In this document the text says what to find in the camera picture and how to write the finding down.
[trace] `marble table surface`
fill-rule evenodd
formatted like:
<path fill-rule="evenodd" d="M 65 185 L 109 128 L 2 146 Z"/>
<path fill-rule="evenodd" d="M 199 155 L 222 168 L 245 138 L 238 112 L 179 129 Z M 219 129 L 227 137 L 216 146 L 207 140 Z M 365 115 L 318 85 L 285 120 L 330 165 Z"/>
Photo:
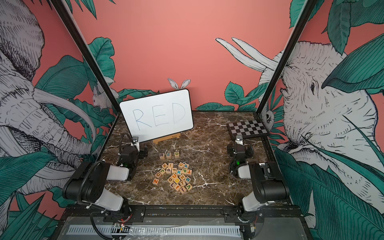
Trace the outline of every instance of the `marble table surface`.
<path fill-rule="evenodd" d="M 231 143 L 226 124 L 230 122 L 254 120 L 252 113 L 193 112 L 194 128 L 182 132 L 179 139 L 169 139 L 148 146 L 148 157 L 138 163 L 137 173 L 131 181 L 108 181 L 105 188 L 129 199 L 130 204 L 150 205 L 237 205 L 244 196 L 252 192 L 250 180 L 240 180 L 228 172 L 231 157 L 227 155 L 227 145 Z M 101 159 L 116 165 L 121 134 L 128 128 L 120 116 Z M 260 138 L 250 139 L 255 154 L 248 161 L 266 162 L 266 153 Z M 173 152 L 180 152 L 174 158 Z M 172 159 L 160 160 L 159 153 L 172 152 Z M 186 162 L 192 169 L 193 189 L 182 195 L 169 187 L 164 176 L 158 186 L 152 181 L 163 163 Z"/>

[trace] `elephant illustration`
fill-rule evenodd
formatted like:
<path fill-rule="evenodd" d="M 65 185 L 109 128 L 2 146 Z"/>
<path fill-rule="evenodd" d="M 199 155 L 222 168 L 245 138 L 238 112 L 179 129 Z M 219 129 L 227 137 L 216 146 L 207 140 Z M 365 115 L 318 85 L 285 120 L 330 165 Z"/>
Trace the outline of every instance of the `elephant illustration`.
<path fill-rule="evenodd" d="M 44 146 L 57 161 L 48 162 L 17 192 L 27 195 L 63 188 L 81 163 L 78 154 L 90 154 L 91 144 L 73 137 L 46 104 L 78 114 L 89 125 L 93 139 L 94 124 L 73 103 L 33 86 L 44 34 L 23 1 L 0 0 L 0 9 L 0 157 L 18 157 Z M 0 206 L 0 235 L 7 227 L 13 197 L 14 193 Z"/>

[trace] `pink wall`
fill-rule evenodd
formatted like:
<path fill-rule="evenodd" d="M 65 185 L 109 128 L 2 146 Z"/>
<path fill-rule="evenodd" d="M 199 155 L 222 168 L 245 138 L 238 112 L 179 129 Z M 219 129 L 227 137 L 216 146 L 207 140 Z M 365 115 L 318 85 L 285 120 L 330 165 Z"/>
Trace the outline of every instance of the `pink wall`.
<path fill-rule="evenodd" d="M 116 91 L 173 90 L 167 78 L 188 86 L 192 107 L 231 105 L 224 90 L 232 81 L 247 94 L 261 73 L 239 63 L 215 38 L 239 38 L 273 58 L 286 45 L 290 1 L 95 0 L 97 19 L 73 2 L 73 16 L 89 44 L 110 38 L 115 49 Z"/>

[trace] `black cable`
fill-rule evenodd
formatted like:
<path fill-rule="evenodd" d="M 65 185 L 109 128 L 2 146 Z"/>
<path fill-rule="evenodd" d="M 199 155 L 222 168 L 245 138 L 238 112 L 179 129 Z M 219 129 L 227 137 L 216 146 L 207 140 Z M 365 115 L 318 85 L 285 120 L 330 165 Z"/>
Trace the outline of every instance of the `black cable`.
<path fill-rule="evenodd" d="M 81 200 L 81 194 L 82 194 L 82 191 L 83 191 L 83 188 L 84 188 L 84 185 L 85 185 L 85 182 L 88 180 L 89 176 L 91 175 L 91 173 L 93 172 L 93 170 L 100 164 L 102 163 L 103 161 L 96 161 L 88 170 L 88 172 L 86 173 L 83 181 L 81 182 L 81 185 L 80 185 L 80 188 L 79 188 L 79 191 L 77 192 L 77 203 L 78 204 L 82 204 L 82 205 L 87 205 L 85 203 L 82 202 Z"/>
<path fill-rule="evenodd" d="M 99 229 L 97 229 L 96 227 L 96 224 L 95 224 L 95 221 L 93 219 L 93 214 L 98 214 L 99 212 L 92 212 L 90 214 L 90 219 L 91 219 L 91 224 L 93 226 L 93 229 L 95 230 L 95 232 L 97 233 L 97 235 L 99 235 L 99 237 L 101 237 L 102 239 L 105 239 L 105 240 L 115 240 L 114 238 L 110 238 L 110 237 L 107 237 L 107 236 L 104 236 L 100 231 Z"/>

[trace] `checkerboard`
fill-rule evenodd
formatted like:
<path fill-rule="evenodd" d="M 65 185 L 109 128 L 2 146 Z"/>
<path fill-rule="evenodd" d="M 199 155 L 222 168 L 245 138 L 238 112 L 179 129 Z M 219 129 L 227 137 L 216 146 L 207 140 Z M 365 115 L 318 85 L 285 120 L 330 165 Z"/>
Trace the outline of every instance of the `checkerboard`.
<path fill-rule="evenodd" d="M 243 139 L 247 139 L 269 134 L 263 124 L 257 120 L 231 122 L 227 124 L 227 128 L 232 140 L 236 139 L 236 135 L 242 135 Z"/>

